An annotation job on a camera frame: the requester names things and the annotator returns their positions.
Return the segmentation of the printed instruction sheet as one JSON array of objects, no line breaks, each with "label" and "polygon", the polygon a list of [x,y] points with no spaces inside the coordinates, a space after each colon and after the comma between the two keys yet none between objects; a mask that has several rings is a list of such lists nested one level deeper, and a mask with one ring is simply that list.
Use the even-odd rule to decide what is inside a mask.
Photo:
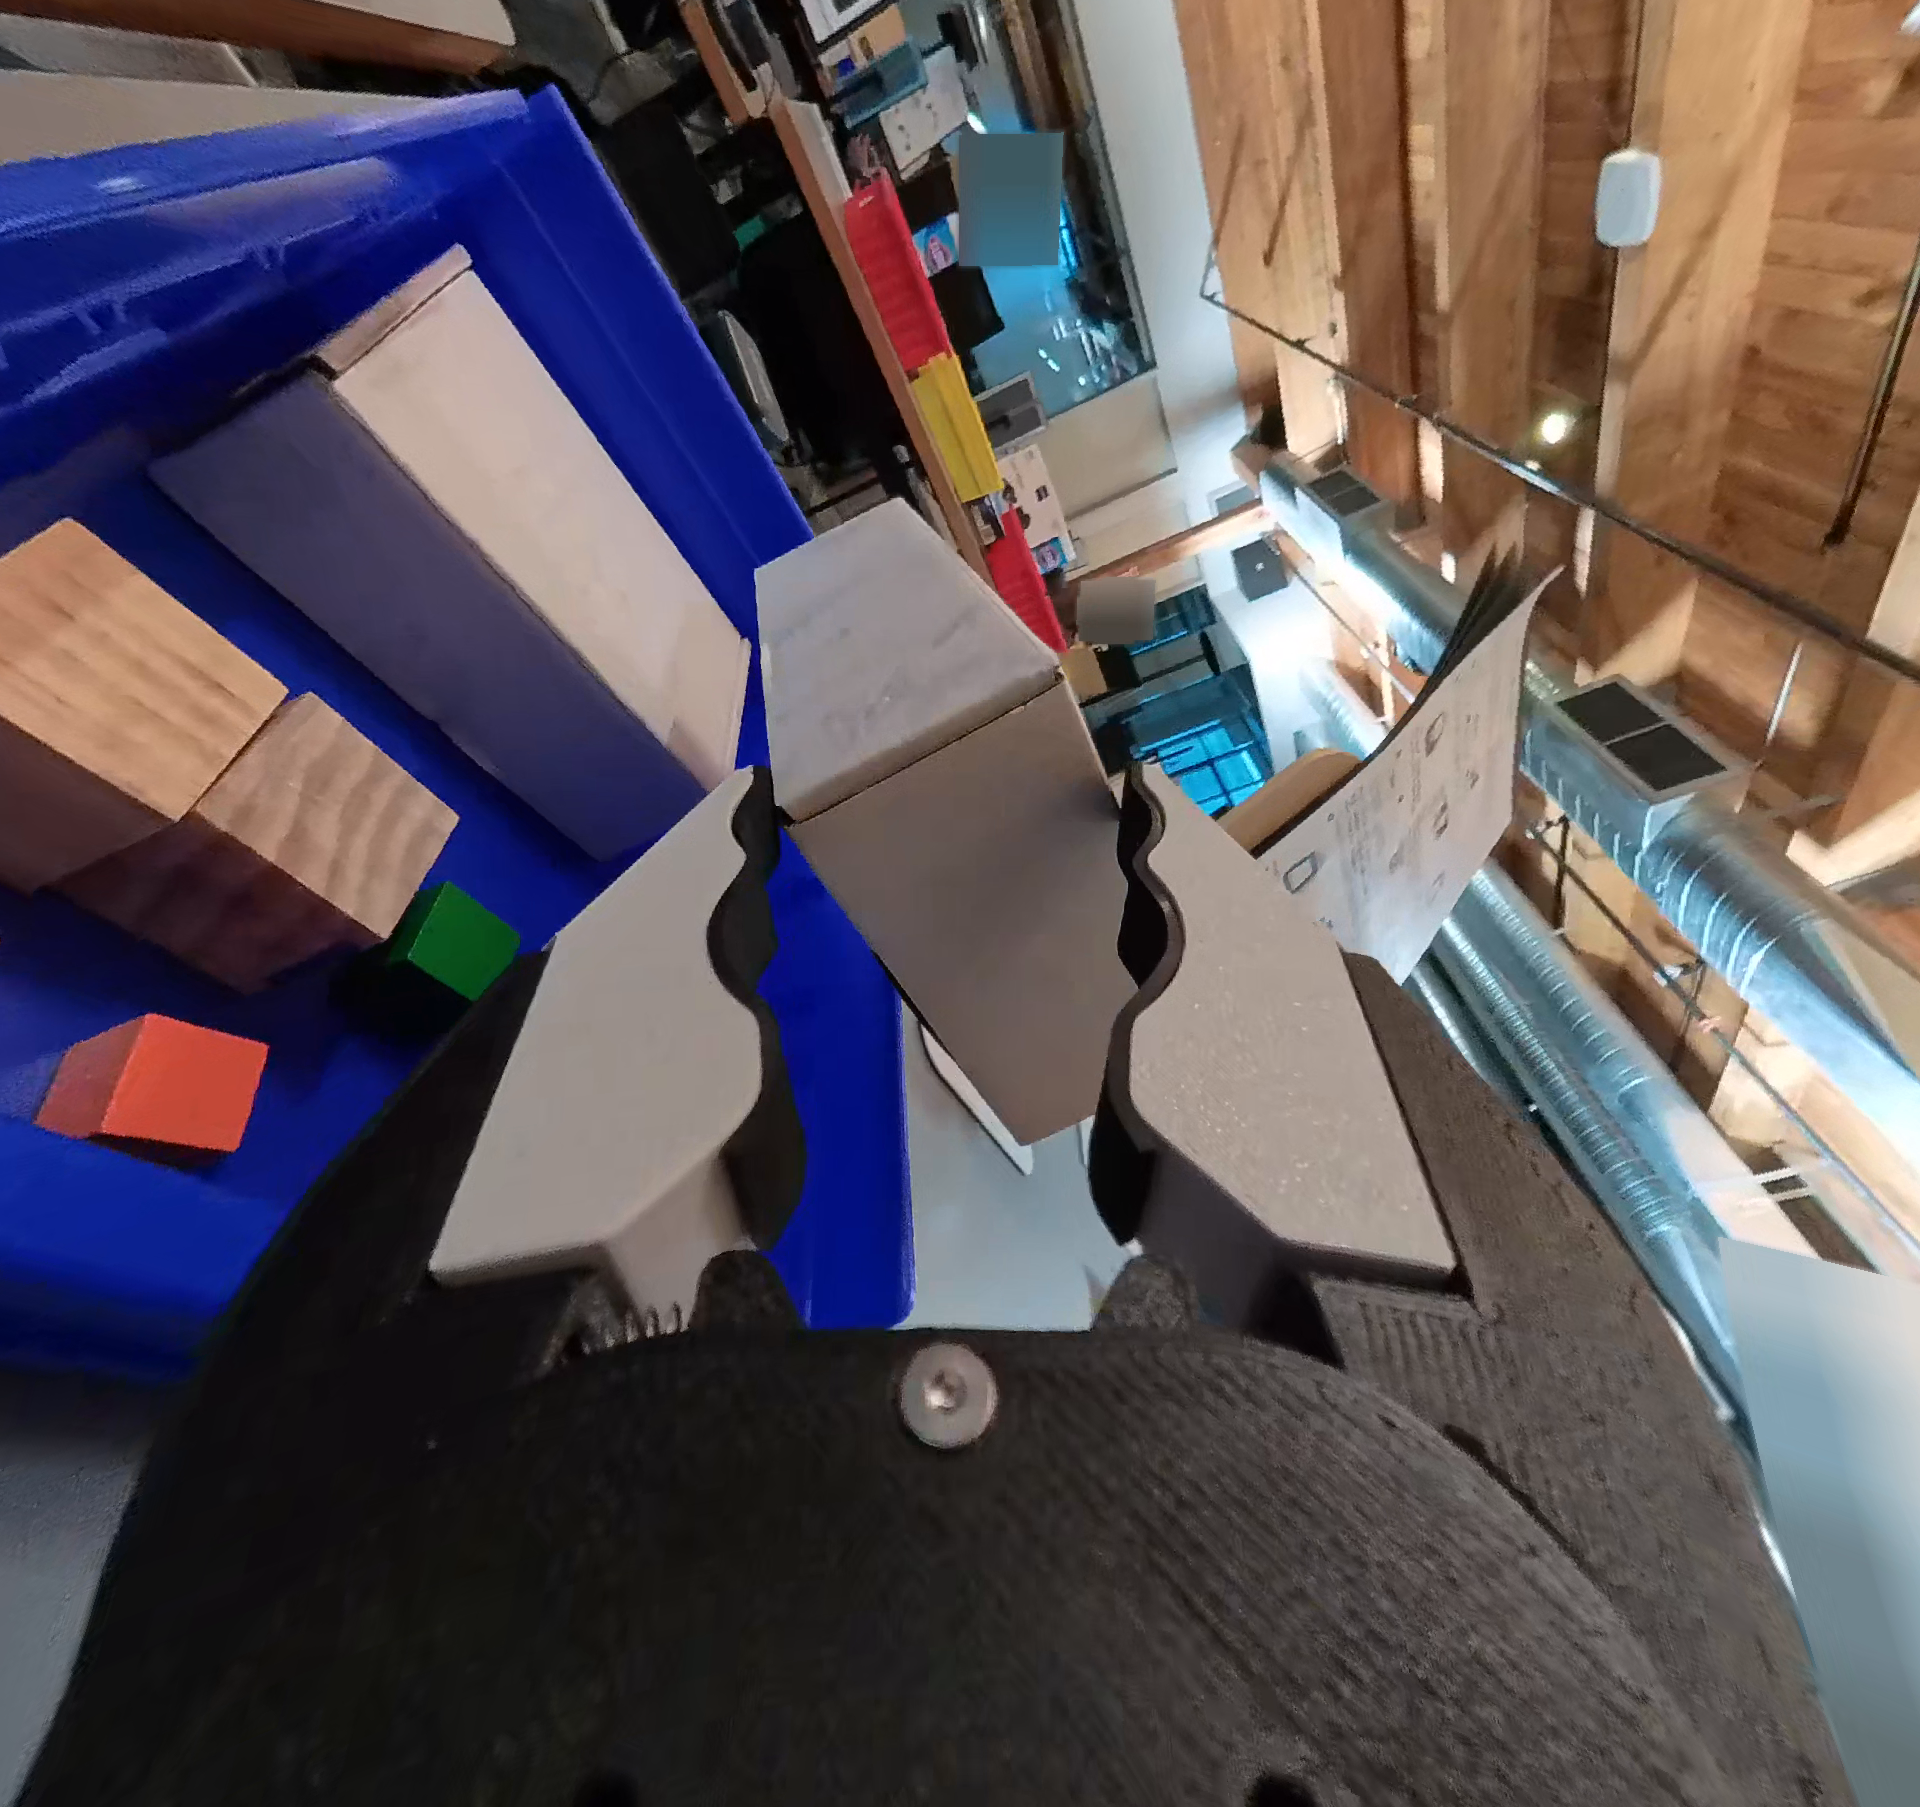
[{"label": "printed instruction sheet", "polygon": [[1500,555],[1424,690],[1358,766],[1254,861],[1393,981],[1410,977],[1515,812],[1525,664],[1551,570]]}]

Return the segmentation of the light wooden block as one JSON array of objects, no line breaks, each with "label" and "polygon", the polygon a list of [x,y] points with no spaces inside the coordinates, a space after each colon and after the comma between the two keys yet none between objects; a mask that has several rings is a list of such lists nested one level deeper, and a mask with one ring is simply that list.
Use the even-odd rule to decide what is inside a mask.
[{"label": "light wooden block", "polygon": [[65,883],[173,827],[285,685],[74,518],[2,559],[2,883]]}]

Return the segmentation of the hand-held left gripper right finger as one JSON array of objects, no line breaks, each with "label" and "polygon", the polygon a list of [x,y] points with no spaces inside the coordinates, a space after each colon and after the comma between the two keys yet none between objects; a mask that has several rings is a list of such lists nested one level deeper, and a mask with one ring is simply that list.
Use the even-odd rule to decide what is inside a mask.
[{"label": "hand-held left gripper right finger", "polygon": [[1346,955],[1164,770],[1127,772],[1092,1201],[1202,1297],[1293,1275],[1447,1290],[1459,1256]]}]

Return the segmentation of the white ceiling sensor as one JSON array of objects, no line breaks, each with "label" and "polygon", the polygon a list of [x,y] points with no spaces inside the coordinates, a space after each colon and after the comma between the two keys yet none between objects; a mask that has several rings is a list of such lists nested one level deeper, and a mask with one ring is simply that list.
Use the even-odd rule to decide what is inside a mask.
[{"label": "white ceiling sensor", "polygon": [[1595,241],[1614,252],[1646,249],[1659,224],[1662,196],[1658,153],[1624,147],[1604,157],[1593,187]]}]

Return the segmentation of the yellow shelf bins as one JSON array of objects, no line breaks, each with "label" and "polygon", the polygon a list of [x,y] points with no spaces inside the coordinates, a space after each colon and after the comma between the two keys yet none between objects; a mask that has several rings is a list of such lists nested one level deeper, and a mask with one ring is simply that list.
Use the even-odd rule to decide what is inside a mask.
[{"label": "yellow shelf bins", "polygon": [[931,356],[911,385],[939,463],[963,502],[998,496],[1003,480],[958,355]]}]

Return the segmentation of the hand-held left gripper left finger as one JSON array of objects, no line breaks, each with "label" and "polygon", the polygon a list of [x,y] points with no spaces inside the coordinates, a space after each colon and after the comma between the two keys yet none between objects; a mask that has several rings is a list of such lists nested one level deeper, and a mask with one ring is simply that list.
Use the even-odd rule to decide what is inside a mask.
[{"label": "hand-held left gripper left finger", "polygon": [[555,935],[429,1258],[443,1287],[591,1273],[693,1310],[780,1244],[803,1123],[763,979],[779,949],[772,775],[740,769]]}]

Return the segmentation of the silver spiral ventilation duct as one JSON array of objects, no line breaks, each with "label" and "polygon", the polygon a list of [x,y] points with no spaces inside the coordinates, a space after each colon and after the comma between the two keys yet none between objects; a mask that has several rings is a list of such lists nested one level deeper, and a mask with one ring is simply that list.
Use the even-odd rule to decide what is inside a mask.
[{"label": "silver spiral ventilation duct", "polygon": [[1649,1276],[1701,1370],[1742,1413],[1721,1270],[1729,1229],[1706,1201],[1739,1163],[1710,1141],[1706,1117],[1500,869],[1473,877],[1438,924],[1430,961]]},{"label": "silver spiral ventilation duct", "polygon": [[[1391,533],[1389,504],[1347,468],[1279,455],[1256,477],[1274,526],[1331,564],[1379,614],[1410,669],[1438,663],[1466,593]],[[1719,761],[1655,790],[1563,701],[1580,691],[1526,661],[1523,772],[1589,836],[1706,967],[1801,1051],[1854,1112],[1885,1215],[1915,1230],[1917,981],[1856,909],[1811,882],[1740,819],[1742,770]]]}]

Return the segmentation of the blue plastic bin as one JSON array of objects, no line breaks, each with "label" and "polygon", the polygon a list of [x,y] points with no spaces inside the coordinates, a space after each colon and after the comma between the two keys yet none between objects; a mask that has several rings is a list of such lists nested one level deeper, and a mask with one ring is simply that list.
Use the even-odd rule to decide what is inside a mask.
[{"label": "blue plastic bin", "polygon": [[[323,334],[309,351],[344,329],[395,286],[365,305],[344,326]],[[271,378],[251,379],[245,385],[245,397],[230,402],[211,428],[250,402],[305,355],[285,361]],[[196,438],[181,440],[173,452]],[[63,518],[84,522],[74,515],[65,515],[53,526]],[[5,545],[5,557],[46,527],[50,522],[10,548]],[[797,542],[771,561],[806,542],[803,522]],[[752,595],[740,609],[728,611],[718,602],[749,643],[749,684],[734,772],[766,769],[771,757],[756,613],[756,570],[771,561],[761,561],[752,569]],[[263,664],[263,669],[285,685],[284,701],[300,696],[269,666]],[[510,979],[537,982],[555,935],[653,843],[621,861],[595,861],[614,862],[612,879],[601,883],[546,943],[528,948],[518,931],[521,954],[515,964],[446,1036],[425,1045],[390,1044],[365,1032],[330,1002],[335,974],[361,951],[335,949],[315,955],[263,990],[240,994],[63,899],[57,885],[35,893],[19,893],[5,885],[5,1360],[141,1381],[171,1381],[190,1374],[215,1321],[237,1297],[245,1276],[251,1275],[275,1237],[289,1230],[293,1210],[305,1203],[334,1159],[394,1106],[405,1078],[425,1049],[447,1044],[454,1030],[464,1030],[474,1022],[482,1006],[491,1006],[507,994]],[[803,871],[821,883],[780,827],[780,861],[766,890],[779,949],[763,979],[763,996],[779,1028],[780,1016],[772,1006],[772,971],[780,954],[776,882],[788,854],[795,854]],[[851,924],[830,895],[828,903]],[[840,979],[854,979],[854,991],[863,996],[863,979],[878,974],[877,1020],[868,1020],[861,1008],[854,1010],[854,1020],[867,1032],[883,1037],[899,1032],[903,1028],[899,996],[854,927],[851,937],[851,972],[835,961],[810,957],[806,962],[812,996],[816,1000],[828,996]],[[65,1140],[34,1124],[35,1106],[68,1048],[146,1015],[221,1028],[271,1048],[251,1123],[236,1153],[190,1164],[181,1155],[165,1159]],[[899,1059],[863,1059],[846,1039],[838,1039],[826,1068],[803,1074],[795,1067],[794,1039],[784,1030],[780,1048],[801,1123],[806,1093],[828,1097],[842,1117],[851,1117],[854,1126],[867,1140],[885,1144],[891,1164],[883,1169],[883,1175],[893,1177],[902,1126]],[[826,1194],[828,1159],[847,1163],[844,1151],[812,1146],[806,1123],[803,1141],[803,1196],[780,1244],[768,1248],[779,1270],[780,1248],[797,1234],[808,1192]],[[780,1275],[808,1325],[823,1329],[891,1327],[819,1325],[808,1306],[795,1297],[795,1281],[784,1270]]]}]

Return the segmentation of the red wooden cube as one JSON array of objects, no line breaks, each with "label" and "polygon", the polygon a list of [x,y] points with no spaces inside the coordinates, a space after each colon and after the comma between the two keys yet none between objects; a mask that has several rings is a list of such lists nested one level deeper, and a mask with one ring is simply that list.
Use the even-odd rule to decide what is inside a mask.
[{"label": "red wooden cube", "polygon": [[68,1048],[32,1117],[65,1140],[190,1164],[241,1146],[271,1048],[141,1015]]}]

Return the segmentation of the green wooden cube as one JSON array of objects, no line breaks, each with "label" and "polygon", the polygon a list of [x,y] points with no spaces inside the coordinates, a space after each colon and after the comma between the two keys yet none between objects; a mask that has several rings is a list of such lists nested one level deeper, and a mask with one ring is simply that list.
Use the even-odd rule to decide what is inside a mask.
[{"label": "green wooden cube", "polygon": [[330,1002],[390,1044],[446,1036],[521,954],[521,933],[457,883],[416,892],[397,927],[352,955]]}]

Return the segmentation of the wavy-grain wooden block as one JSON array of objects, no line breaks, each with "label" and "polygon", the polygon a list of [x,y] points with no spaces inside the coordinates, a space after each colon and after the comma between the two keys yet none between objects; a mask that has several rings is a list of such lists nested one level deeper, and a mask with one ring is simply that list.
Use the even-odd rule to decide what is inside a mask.
[{"label": "wavy-grain wooden block", "polygon": [[54,890],[255,994],[315,955],[384,942],[457,824],[344,715],[300,694],[176,822]]}]

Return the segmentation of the white cardboard box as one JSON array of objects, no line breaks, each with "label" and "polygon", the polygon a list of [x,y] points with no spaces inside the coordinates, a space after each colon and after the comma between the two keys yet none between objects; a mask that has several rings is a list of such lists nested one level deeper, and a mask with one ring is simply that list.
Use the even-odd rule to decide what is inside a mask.
[{"label": "white cardboard box", "polygon": [[1132,981],[1060,657],[899,501],[761,566],[756,611],[803,861],[1014,1141],[1090,1123]]},{"label": "white cardboard box", "polygon": [[748,639],[462,246],[149,477],[591,861],[734,772]]}]

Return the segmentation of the red shelf bins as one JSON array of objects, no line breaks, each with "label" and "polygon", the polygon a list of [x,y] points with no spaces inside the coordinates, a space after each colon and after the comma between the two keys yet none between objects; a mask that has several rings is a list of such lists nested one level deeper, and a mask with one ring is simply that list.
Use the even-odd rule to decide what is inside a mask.
[{"label": "red shelf bins", "polygon": [[851,189],[844,233],[902,369],[913,378],[949,355],[945,318],[887,174]]}]

